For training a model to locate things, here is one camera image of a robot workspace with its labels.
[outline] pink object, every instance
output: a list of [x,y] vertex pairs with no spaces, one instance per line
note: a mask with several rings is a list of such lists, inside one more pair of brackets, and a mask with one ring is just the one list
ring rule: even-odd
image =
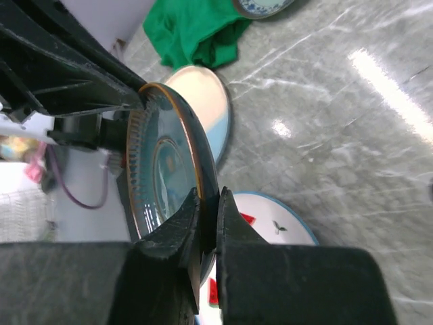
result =
[[26,176],[35,183],[41,182],[42,176],[45,172],[45,169],[43,167],[43,157],[45,155],[46,149],[47,144],[44,142],[40,142],[38,150],[31,158],[30,163],[24,169],[24,174],[26,174]]

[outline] white plate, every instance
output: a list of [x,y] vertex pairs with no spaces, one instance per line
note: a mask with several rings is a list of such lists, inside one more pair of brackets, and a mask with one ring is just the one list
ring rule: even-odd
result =
[[206,132],[214,161],[219,162],[230,126],[230,105],[221,80],[207,68],[185,66],[176,71],[165,85],[179,93],[191,106]]
[[[271,244],[318,245],[316,237],[295,212],[282,202],[256,192],[238,192],[234,195],[237,209],[244,219]],[[216,292],[215,264],[200,289],[199,325],[221,325],[221,310],[210,303]]]

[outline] teal bowl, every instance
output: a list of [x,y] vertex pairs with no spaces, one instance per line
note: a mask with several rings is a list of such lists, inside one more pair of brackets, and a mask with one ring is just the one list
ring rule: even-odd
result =
[[[138,239],[173,216],[192,188],[201,202],[200,217],[216,227],[217,173],[197,116],[166,85],[148,83],[139,95],[145,110],[131,111],[127,134],[129,199]],[[213,261],[213,251],[203,256],[202,281]]]

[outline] gray marble countertop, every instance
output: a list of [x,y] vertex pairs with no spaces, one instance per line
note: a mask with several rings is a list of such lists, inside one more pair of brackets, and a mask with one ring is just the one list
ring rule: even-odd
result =
[[[401,324],[433,324],[433,1],[297,0],[217,74],[233,125],[219,183],[294,209],[321,244],[376,258]],[[170,69],[140,29],[127,64]]]

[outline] marble table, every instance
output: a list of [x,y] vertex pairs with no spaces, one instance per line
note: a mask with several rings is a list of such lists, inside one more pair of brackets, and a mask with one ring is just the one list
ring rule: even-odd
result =
[[[433,1],[297,0],[217,70],[233,107],[219,182],[368,250],[401,324],[433,324]],[[139,29],[127,65],[163,81]]]

